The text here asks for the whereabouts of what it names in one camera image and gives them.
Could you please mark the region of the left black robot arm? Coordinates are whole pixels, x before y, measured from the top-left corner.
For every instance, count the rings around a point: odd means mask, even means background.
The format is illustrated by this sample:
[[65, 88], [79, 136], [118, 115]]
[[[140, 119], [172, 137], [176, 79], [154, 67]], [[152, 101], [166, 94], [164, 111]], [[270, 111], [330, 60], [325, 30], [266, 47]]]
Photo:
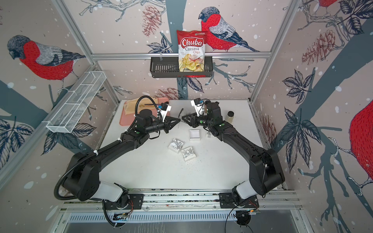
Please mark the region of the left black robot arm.
[[53, 190], [54, 197], [61, 201], [90, 199], [118, 202], [126, 197], [125, 188], [100, 180], [100, 172], [122, 155], [141, 147], [150, 140], [151, 133], [168, 133], [181, 120], [168, 116], [171, 106], [156, 104], [149, 96], [140, 97], [135, 105], [135, 118], [120, 137], [90, 153], [79, 152], [69, 163]]

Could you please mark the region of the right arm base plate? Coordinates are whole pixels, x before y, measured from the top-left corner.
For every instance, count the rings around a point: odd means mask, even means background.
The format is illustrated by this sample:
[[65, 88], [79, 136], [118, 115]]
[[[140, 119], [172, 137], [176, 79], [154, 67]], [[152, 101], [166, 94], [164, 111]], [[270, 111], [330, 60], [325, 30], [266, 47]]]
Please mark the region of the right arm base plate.
[[219, 193], [219, 203], [221, 209], [233, 209], [237, 208], [259, 208], [257, 196], [251, 196], [246, 199], [242, 199], [238, 194], [232, 192]]

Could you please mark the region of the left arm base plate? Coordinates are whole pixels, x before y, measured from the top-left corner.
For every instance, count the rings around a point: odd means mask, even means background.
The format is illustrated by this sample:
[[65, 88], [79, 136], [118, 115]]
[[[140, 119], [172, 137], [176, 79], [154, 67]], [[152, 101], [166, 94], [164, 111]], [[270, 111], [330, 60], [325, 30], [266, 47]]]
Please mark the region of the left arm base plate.
[[140, 210], [142, 208], [144, 194], [125, 194], [116, 202], [105, 200], [106, 210]]

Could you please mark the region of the white jewelry box base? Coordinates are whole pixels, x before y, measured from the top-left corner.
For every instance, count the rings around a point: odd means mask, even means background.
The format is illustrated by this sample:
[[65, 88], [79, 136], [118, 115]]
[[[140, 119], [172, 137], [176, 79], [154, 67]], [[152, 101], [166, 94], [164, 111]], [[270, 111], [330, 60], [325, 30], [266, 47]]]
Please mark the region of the white jewelry box base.
[[191, 142], [200, 141], [201, 140], [200, 130], [199, 129], [191, 129], [191, 130], [189, 130], [189, 140]]

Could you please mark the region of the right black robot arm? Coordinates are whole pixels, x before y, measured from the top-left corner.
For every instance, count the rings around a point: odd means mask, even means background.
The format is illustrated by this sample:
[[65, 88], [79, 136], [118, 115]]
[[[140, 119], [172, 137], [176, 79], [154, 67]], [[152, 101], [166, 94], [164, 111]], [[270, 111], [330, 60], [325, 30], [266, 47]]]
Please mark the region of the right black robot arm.
[[256, 195], [264, 197], [285, 182], [277, 153], [249, 141], [231, 123], [223, 120], [218, 102], [197, 98], [191, 101], [191, 106], [196, 112], [183, 116], [182, 120], [192, 128], [202, 126], [231, 146], [249, 164], [249, 179], [232, 189], [232, 196], [237, 203]]

